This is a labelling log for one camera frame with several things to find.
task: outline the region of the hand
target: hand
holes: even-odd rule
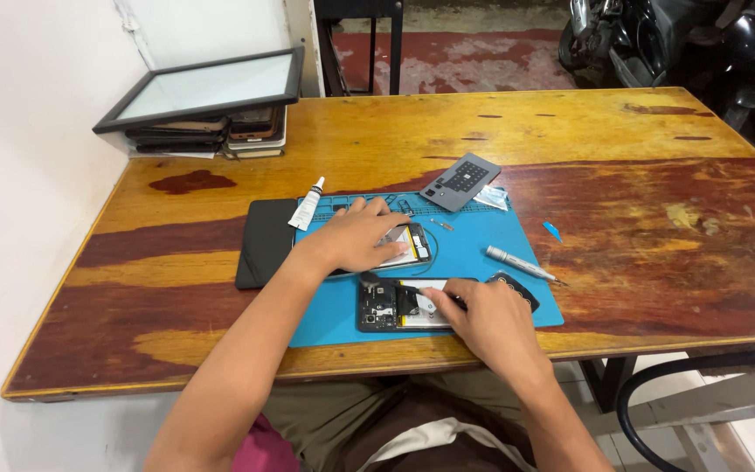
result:
[[[535,338],[530,305],[502,282],[482,284],[450,279],[444,291],[423,288],[467,344],[491,370],[521,395],[519,390],[547,381],[552,363]],[[460,309],[452,297],[458,295],[468,311]]]
[[[404,223],[409,223],[409,217],[391,212],[381,197],[368,204],[360,197],[348,210],[341,208],[322,228],[299,241],[294,251],[309,253],[311,264],[322,268],[323,277],[335,269],[368,271],[407,250],[407,243],[375,247],[387,231]]]

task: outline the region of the silver screwdriver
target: silver screwdriver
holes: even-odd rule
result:
[[[506,251],[499,250],[495,248],[494,246],[488,246],[488,249],[485,250],[485,254],[494,260],[505,262],[506,264],[517,267],[521,271],[526,272],[527,274],[530,274],[530,275],[534,275],[535,277],[538,277],[540,279],[545,279],[550,282],[558,282],[561,285],[569,286],[568,284],[565,284],[559,279],[557,279],[551,273],[541,269],[537,265],[532,264],[530,262],[526,262],[525,260],[519,259],[517,257],[514,257],[513,255],[507,253]]]

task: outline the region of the blue silicone repair mat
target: blue silicone repair mat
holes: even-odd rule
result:
[[[347,205],[357,197],[364,197],[367,200],[383,197],[389,201],[389,208],[395,212],[401,212],[409,205],[409,208],[415,212],[412,220],[421,223],[428,231],[427,239],[434,252],[434,260],[428,265],[380,271],[379,274],[382,277],[471,277],[478,281],[485,281],[497,271],[506,271],[523,284],[540,302],[540,307],[532,315],[536,327],[564,324],[561,310],[558,309],[546,281],[524,274],[485,255],[485,249],[490,244],[520,259],[533,264],[538,263],[510,203],[509,210],[504,212],[471,200],[458,212],[451,213],[426,201],[417,192],[322,197],[308,230],[296,231],[296,242],[316,231],[334,216],[334,212],[340,206],[347,208]],[[431,222],[430,219],[446,222],[454,228],[454,231],[444,229]],[[323,282],[310,302],[308,311],[296,329],[293,339],[290,340],[290,347],[301,348],[323,344],[420,338],[445,334],[361,333],[357,331],[354,317],[357,305],[357,284],[355,275]]]

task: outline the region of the black picture frame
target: black picture frame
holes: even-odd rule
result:
[[[239,100],[237,102],[219,103],[206,107],[186,108],[185,110],[175,110],[165,113],[154,113],[141,117],[117,119],[117,116],[132,102],[132,100],[144,90],[144,88],[160,74],[169,74],[181,72],[183,70],[203,69],[212,66],[222,66],[235,62],[244,62],[248,60],[264,59],[265,57],[285,56],[291,54],[290,69],[287,75],[287,82],[284,86],[284,93],[270,95],[267,97],[252,98],[249,100]],[[95,134],[109,133],[111,131],[124,131],[132,128],[143,128],[154,124],[170,123],[173,121],[183,121],[194,118],[206,118],[215,115],[225,115],[228,113],[242,112],[257,108],[278,107],[299,102],[299,85],[302,81],[302,65],[305,60],[305,48],[303,46],[281,49],[277,51],[254,54],[251,56],[233,57],[231,59],[219,59],[190,66],[169,67],[167,69],[150,70],[147,74],[128,91],[121,100],[116,103],[110,111],[101,118],[98,124],[92,128]]]

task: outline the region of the plastic bag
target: plastic bag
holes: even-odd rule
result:
[[[479,203],[484,203],[489,207],[499,208],[504,212],[507,212],[509,210],[509,205],[506,203],[506,198],[508,196],[509,194],[506,193],[505,190],[500,190],[491,186],[485,186],[482,188],[482,190],[480,190],[479,193],[477,193],[477,196],[474,197],[474,200],[478,201]]]

